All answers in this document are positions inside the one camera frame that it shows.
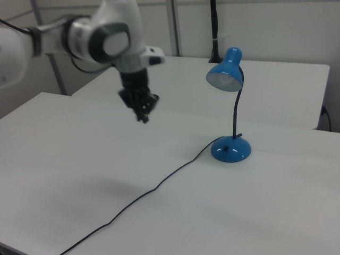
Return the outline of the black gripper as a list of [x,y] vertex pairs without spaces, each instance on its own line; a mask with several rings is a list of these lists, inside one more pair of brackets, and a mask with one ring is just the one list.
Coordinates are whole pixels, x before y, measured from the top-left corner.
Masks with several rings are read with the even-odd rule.
[[132,109],[138,122],[146,124],[149,114],[156,107],[159,96],[150,91],[148,71],[120,73],[123,89],[118,92],[125,105]]

